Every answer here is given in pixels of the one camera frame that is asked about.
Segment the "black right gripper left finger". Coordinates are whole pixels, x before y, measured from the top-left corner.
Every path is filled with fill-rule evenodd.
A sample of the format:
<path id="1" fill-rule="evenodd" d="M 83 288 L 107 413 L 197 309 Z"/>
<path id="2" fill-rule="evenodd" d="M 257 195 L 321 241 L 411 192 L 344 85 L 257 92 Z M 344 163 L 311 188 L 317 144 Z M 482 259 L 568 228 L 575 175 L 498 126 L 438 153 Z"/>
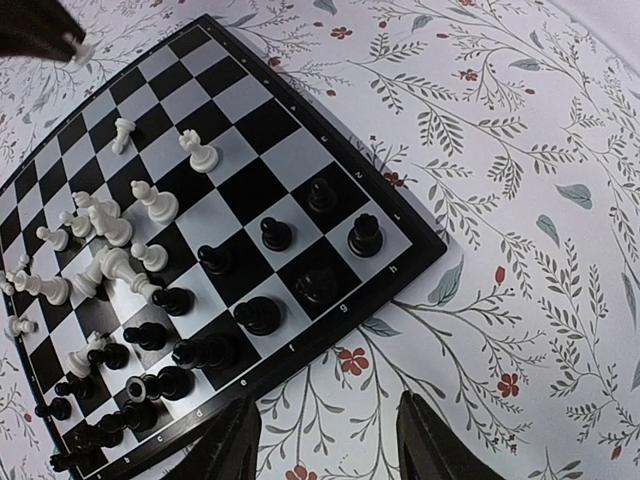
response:
<path id="1" fill-rule="evenodd" d="M 177 480 L 255 479 L 260 414 L 255 400 L 234 399 L 172 469 Z"/>

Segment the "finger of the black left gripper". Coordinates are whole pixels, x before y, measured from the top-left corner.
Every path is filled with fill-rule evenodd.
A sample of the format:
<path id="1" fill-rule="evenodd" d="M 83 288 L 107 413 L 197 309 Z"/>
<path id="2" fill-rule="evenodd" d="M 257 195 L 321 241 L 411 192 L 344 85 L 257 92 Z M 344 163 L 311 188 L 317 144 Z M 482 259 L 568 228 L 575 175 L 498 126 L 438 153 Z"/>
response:
<path id="1" fill-rule="evenodd" d="M 1 57 L 29 57 L 69 62 L 86 32 L 56 0 L 1 0 Z"/>

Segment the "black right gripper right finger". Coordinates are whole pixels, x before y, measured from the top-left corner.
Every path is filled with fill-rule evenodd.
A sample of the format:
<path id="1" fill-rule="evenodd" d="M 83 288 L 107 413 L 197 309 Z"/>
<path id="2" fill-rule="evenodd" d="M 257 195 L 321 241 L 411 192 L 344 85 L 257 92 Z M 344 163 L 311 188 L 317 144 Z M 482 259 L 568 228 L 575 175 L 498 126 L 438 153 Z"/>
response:
<path id="1" fill-rule="evenodd" d="M 495 478 L 495 471 L 476 457 L 417 393 L 402 393 L 396 432 L 402 479 Z"/>

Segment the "white pawn piece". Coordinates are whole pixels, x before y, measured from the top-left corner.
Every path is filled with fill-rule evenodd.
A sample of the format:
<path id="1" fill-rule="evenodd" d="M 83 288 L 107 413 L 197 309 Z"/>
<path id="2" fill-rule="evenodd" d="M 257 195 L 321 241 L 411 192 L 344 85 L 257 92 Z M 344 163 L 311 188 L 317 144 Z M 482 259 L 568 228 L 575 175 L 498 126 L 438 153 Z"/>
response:
<path id="1" fill-rule="evenodd" d="M 95 53 L 95 46 L 93 44 L 78 44 L 74 45 L 75 55 L 74 62 L 77 65 L 83 66 L 90 62 Z"/>

